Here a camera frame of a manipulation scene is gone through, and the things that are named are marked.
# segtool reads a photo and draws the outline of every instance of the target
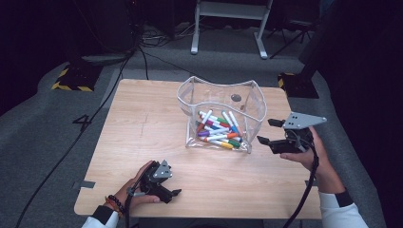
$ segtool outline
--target person's right hand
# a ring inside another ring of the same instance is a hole
[[[316,177],[318,181],[318,189],[322,193],[342,193],[345,187],[341,182],[335,169],[332,167],[326,149],[323,145],[322,139],[318,136],[315,129],[310,126],[309,129],[314,137],[315,150],[319,157],[319,167],[317,168]],[[304,153],[282,153],[280,157],[285,160],[300,162],[308,170],[312,169],[314,162],[314,152],[312,149]]]

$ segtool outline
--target beaded bracelet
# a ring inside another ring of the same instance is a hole
[[[112,205],[113,210],[119,214],[119,218],[124,216],[125,208],[115,196],[109,195],[108,197],[105,197],[105,201]]]

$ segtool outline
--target purple marker cap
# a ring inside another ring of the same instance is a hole
[[[199,132],[198,133],[198,136],[199,137],[203,137],[203,136],[209,136],[210,135],[210,132],[209,131],[201,131],[201,132]]]

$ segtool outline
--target wooden table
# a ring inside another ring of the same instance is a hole
[[[92,215],[104,197],[117,192],[150,160],[167,159],[173,177],[163,183],[181,193],[168,204],[142,204],[133,217],[287,219],[302,197],[309,172],[301,164],[273,155],[253,140],[251,154],[232,150],[186,148],[187,117],[179,108],[181,83],[122,80],[86,173],[93,188],[82,188],[75,204],[78,215]],[[261,88],[266,119],[290,114],[280,88]],[[258,135],[284,138],[282,128],[262,123]],[[320,219],[313,187],[300,219]]]

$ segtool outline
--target white sleeve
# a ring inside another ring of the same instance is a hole
[[[94,214],[86,219],[82,228],[115,228],[118,221],[117,212],[106,206],[98,206]]]
[[[319,197],[324,228],[368,227],[347,190],[340,194],[319,192]]]

